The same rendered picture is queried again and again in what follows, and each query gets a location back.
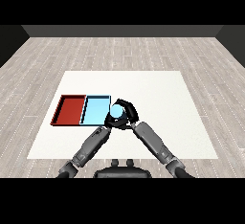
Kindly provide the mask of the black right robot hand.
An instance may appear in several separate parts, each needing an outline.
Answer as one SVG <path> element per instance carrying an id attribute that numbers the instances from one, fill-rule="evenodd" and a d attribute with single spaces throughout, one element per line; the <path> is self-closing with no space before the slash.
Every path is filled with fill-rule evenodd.
<path id="1" fill-rule="evenodd" d="M 124 109 L 126 117 L 131 123 L 135 123 L 139 120 L 138 112 L 131 102 L 117 99 L 116 104 L 120 105 Z"/>

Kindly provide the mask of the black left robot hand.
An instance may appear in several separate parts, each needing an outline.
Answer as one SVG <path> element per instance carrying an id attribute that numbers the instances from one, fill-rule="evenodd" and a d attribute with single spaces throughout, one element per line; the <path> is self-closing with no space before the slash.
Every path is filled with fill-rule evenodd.
<path id="1" fill-rule="evenodd" d="M 128 128 L 128 119 L 118 119 L 116 120 L 110 114 L 107 114 L 104 125 L 108 128 L 118 128 L 121 130 L 126 130 Z"/>

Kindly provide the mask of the small blue can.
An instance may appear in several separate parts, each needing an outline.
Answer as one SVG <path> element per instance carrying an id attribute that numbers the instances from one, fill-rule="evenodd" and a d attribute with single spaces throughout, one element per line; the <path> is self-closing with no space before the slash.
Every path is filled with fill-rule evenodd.
<path id="1" fill-rule="evenodd" d="M 110 108 L 110 115 L 114 119 L 119 119 L 123 115 L 123 108 L 119 104 L 113 104 Z"/>

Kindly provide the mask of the light blue shallow open box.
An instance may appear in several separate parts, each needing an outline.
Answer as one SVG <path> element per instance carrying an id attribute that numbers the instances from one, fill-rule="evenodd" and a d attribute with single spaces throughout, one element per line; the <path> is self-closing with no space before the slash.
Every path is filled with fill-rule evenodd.
<path id="1" fill-rule="evenodd" d="M 88 95 L 82 108 L 79 124 L 81 126 L 101 126 L 110 111 L 109 95 Z"/>

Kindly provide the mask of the red shallow open box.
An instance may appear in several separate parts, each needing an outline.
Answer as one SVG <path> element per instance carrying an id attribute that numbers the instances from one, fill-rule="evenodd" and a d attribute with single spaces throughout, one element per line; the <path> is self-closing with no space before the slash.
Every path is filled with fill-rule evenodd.
<path id="1" fill-rule="evenodd" d="M 52 126 L 79 126 L 85 95 L 62 95 L 51 120 Z"/>

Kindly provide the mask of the dark grey robot body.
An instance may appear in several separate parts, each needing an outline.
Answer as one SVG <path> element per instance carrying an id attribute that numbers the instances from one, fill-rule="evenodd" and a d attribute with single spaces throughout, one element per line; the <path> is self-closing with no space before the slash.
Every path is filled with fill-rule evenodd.
<path id="1" fill-rule="evenodd" d="M 126 166 L 120 167 L 119 160 L 113 159 L 109 168 L 97 170 L 94 178 L 151 178 L 148 170 L 136 168 L 132 159 L 126 160 Z"/>

